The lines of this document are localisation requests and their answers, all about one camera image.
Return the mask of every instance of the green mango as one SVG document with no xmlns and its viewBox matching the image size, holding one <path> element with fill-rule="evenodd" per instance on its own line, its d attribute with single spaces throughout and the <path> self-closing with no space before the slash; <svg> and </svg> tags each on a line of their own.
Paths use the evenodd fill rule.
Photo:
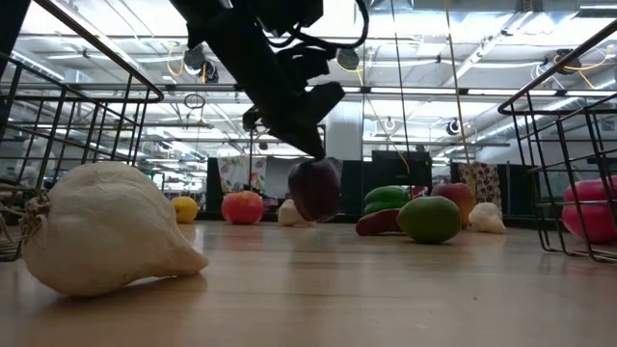
<svg viewBox="0 0 617 347">
<path fill-rule="evenodd" d="M 422 197 L 405 204 L 396 223 L 417 243 L 440 244 L 461 231 L 461 214 L 456 203 L 444 197 Z"/>
<path fill-rule="evenodd" d="M 401 208 L 408 200 L 374 201 L 364 207 L 364 215 L 380 212 L 391 208 Z"/>
<path fill-rule="evenodd" d="M 386 187 L 375 188 L 372 191 L 368 192 L 368 194 L 366 194 L 366 197 L 364 197 L 364 204 L 368 205 L 372 202 L 377 202 L 377 201 L 394 201 L 394 200 L 402 200 L 405 202 L 409 201 L 410 197 L 409 197 L 409 192 L 407 191 L 407 189 L 401 186 L 386 186 Z"/>
</svg>

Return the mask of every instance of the wooden floor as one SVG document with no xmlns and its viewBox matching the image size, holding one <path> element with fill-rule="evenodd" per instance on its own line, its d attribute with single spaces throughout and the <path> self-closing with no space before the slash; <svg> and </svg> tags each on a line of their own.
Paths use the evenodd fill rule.
<svg viewBox="0 0 617 347">
<path fill-rule="evenodd" d="M 0 264 L 0 346 L 617 345 L 617 265 L 545 254 L 530 230 L 442 246 L 348 225 L 184 231 L 202 276 L 94 300 Z"/>
</svg>

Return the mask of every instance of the red fruit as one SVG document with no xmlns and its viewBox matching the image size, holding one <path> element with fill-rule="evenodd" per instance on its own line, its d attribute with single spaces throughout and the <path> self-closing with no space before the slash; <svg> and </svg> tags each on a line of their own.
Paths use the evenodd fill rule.
<svg viewBox="0 0 617 347">
<path fill-rule="evenodd" d="M 444 183 L 433 188 L 431 197 L 444 197 L 459 207 L 461 212 L 461 228 L 469 224 L 469 214 L 475 207 L 475 197 L 469 186 L 465 183 Z"/>
<path fill-rule="evenodd" d="M 617 188 L 617 176 L 611 177 L 613 187 Z M 608 191 L 614 199 L 617 196 L 615 190 L 611 188 L 610 182 Z M 580 201 L 603 201 L 608 197 L 604 192 L 604 185 L 601 178 L 581 180 L 575 183 L 577 195 Z M 565 201 L 574 201 L 572 187 L 568 187 L 564 193 Z M 585 229 L 589 236 L 589 242 L 594 244 L 603 244 L 617 241 L 617 230 L 613 223 L 613 217 L 610 213 L 608 204 L 584 204 L 580 207 L 582 212 L 582 220 L 585 223 Z M 564 206 L 561 212 L 561 219 L 564 226 L 574 235 L 579 238 L 585 238 L 582 230 L 582 224 L 578 217 L 577 207 L 575 205 Z"/>
<path fill-rule="evenodd" d="M 379 235 L 380 233 L 398 231 L 401 228 L 396 223 L 400 208 L 392 208 L 366 215 L 356 223 L 359 236 Z"/>
<path fill-rule="evenodd" d="M 307 222 L 329 220 L 338 211 L 340 178 L 328 159 L 295 165 L 287 180 L 298 213 Z"/>
<path fill-rule="evenodd" d="M 230 193 L 223 199 L 223 218 L 236 225 L 251 225 L 263 216 L 263 201 L 253 192 Z"/>
</svg>

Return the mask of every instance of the black robotic arm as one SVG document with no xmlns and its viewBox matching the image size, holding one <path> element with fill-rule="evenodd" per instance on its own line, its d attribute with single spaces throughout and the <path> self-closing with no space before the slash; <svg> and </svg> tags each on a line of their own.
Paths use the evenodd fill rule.
<svg viewBox="0 0 617 347">
<path fill-rule="evenodd" d="M 188 48 L 205 41 L 254 103 L 243 117 L 245 129 L 261 119 L 268 133 L 316 159 L 325 157 L 317 123 L 345 96 L 337 82 L 317 85 L 308 80 L 330 73 L 328 61 L 339 48 L 363 44 L 368 12 L 357 0 L 364 19 L 361 38 L 353 44 L 323 41 L 302 33 L 323 15 L 323 0 L 170 0 L 187 22 Z M 275 53 L 263 30 L 301 40 Z"/>
</svg>

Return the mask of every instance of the white object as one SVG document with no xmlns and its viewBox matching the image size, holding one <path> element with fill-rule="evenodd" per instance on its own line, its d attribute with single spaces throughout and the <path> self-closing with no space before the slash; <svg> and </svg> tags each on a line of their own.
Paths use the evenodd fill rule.
<svg viewBox="0 0 617 347">
<path fill-rule="evenodd" d="M 296 209 L 296 204 L 292 199 L 285 200 L 282 203 L 281 208 L 279 208 L 278 216 L 279 225 L 281 227 L 315 226 L 315 222 L 307 222 L 300 216 L 298 209 Z"/>
<path fill-rule="evenodd" d="M 501 211 L 492 202 L 478 203 L 469 214 L 469 222 L 480 232 L 505 233 Z"/>
<path fill-rule="evenodd" d="M 172 203 L 120 162 L 79 166 L 49 192 L 50 210 L 23 245 L 28 271 L 69 296 L 98 296 L 134 280 L 195 275 L 208 260 L 192 249 Z"/>
</svg>

